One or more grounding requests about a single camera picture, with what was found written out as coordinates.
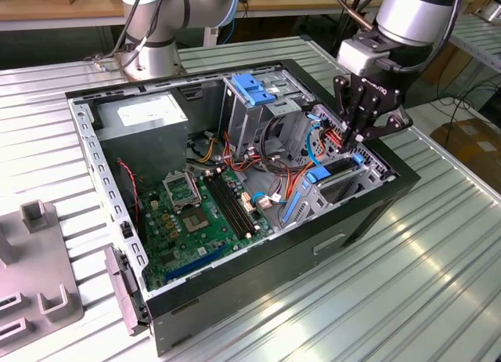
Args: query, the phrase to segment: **white label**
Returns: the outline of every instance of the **white label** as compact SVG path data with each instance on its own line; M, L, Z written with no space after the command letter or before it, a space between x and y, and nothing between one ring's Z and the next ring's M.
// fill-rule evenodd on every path
M496 152L497 149L489 141L479 141L478 146L486 152Z
M271 88L267 88L266 91L268 93L271 93L271 94L280 93L280 89L278 89L276 86L272 86Z
M186 119L186 116L170 93L160 95L154 100L127 105L118 109L118 116L125 127L147 121L166 119L174 124Z
M282 198L282 196L280 194L273 194L271 197L272 201L274 201L275 203L278 203L280 201L280 199Z
M478 131L473 125L461 125L461 129L468 135L477 135Z

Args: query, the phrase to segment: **blue wire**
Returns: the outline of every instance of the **blue wire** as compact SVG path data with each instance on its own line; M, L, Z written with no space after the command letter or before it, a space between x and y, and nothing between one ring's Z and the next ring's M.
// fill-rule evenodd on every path
M308 156L310 156L311 160L313 161L313 163L317 166L320 166L320 162L319 160L316 159L315 155L313 154L313 150L312 150L312 145L311 145L311 136L312 136L312 132L314 129L319 129L320 128L320 125L313 125L308 133L306 134L306 150L308 151Z
M252 202L255 203L256 200L258 199L258 197L261 197L261 196L266 196L266 194L264 192L255 193L254 196L252 197Z
M226 39L224 40L224 42L222 43L222 45L224 45L232 37L234 30L235 30L235 19L233 18L233 20L232 20L232 30L229 32L228 37L226 37Z

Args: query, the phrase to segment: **ram slot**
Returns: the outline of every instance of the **ram slot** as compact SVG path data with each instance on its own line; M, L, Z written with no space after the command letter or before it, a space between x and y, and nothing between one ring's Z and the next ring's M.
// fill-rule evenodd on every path
M241 240L248 234L254 234L255 230L251 221L240 203L234 198L226 181L217 176L204 179L204 183L236 236Z

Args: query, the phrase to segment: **metal workbench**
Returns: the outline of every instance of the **metal workbench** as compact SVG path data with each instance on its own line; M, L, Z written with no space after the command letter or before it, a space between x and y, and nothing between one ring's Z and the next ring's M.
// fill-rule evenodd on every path
M496 72L501 72L501 27L475 15L461 16L450 42Z
M293 58L331 92L340 73L300 38L181 57L189 71ZM103 261L106 219L63 95L123 80L81 62L0 72L0 214L35 198L56 204L85 306L80 321L2 362L157 360L147 332L129 337L122 322ZM161 360L493 362L501 351L499 196L415 129L385 143L422 179L368 235Z

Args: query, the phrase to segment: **green circuit board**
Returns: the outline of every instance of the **green circuit board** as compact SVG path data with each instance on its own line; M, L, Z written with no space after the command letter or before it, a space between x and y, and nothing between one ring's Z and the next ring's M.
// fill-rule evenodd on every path
M235 173L228 170L222 173L222 178L231 186L235 198L238 197L238 202L242 206L240 194L245 189ZM196 178L195 184L200 191L200 206L185 208L180 214L174 211L164 186L140 196L145 208L143 216L146 221L146 238L143 245L149 260L143 272L150 291L164 286L170 281L169 274L178 273L183 267L190 267L190 263L199 264L200 260L206 259L207 263L204 265L207 265L273 233L269 221L263 215L257 220L249 216L249 220L258 225L259 230L251 238L239 239L204 185L204 181ZM176 183L169 183L169 188L173 193L179 191L182 196L186 196L185 184L180 181L180 185L183 188L177 190Z

